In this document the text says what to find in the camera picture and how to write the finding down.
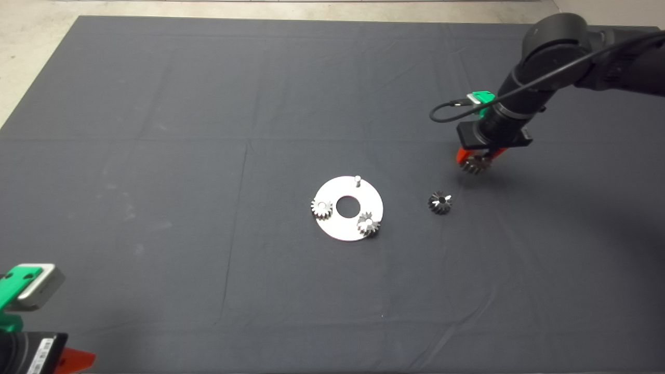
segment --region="spur gear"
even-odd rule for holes
[[[492,165],[492,159],[486,156],[469,156],[466,160],[460,162],[460,167],[465,172],[478,175],[489,169]]]
[[[373,220],[370,212],[363,213],[358,217],[358,231],[365,236],[376,234],[379,226],[381,226],[381,222]]]
[[[428,200],[430,210],[436,214],[446,214],[453,205],[453,198],[450,195],[444,195],[443,192],[434,192]]]
[[[331,202],[312,200],[310,207],[312,208],[312,214],[318,220],[325,220],[333,213],[333,203]]]

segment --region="metal disc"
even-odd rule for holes
[[[360,212],[351,218],[343,217],[337,212],[337,202],[343,197],[352,197],[358,200]],[[326,234],[345,242],[355,242],[364,239],[365,235],[358,230],[358,217],[365,213],[372,213],[372,219],[381,222],[383,219],[383,201],[374,186],[358,176],[338,176],[323,184],[314,200],[332,202],[332,214],[326,220],[317,220],[317,223]]]

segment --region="small metal gear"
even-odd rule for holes
[[[437,191],[430,196],[427,205],[430,207],[430,210],[436,214],[446,214],[450,212],[450,208],[452,208],[453,197],[450,195],[444,195],[441,191]]]
[[[363,213],[358,217],[358,231],[365,236],[376,234],[379,226],[381,226],[381,222],[373,220],[370,212]]]
[[[331,202],[312,200],[310,207],[312,208],[312,214],[318,220],[325,220],[333,213],[333,203]]]
[[[460,163],[460,167],[465,172],[478,175],[489,169],[492,165],[492,159],[486,156],[469,156]]]

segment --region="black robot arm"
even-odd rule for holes
[[[524,126],[544,110],[557,90],[567,86],[665,96],[664,42],[665,35],[634,29],[592,32],[582,17],[571,13],[547,17],[527,32],[522,44],[522,60],[503,82],[497,102],[481,119],[458,125],[462,148],[483,150],[482,156],[491,160],[506,148],[527,146],[532,139]],[[591,54],[595,56],[566,67]],[[550,75],[562,67],[565,68]],[[549,78],[519,91],[544,76]],[[519,92],[501,98],[514,91]],[[437,122],[448,122],[430,116]]]

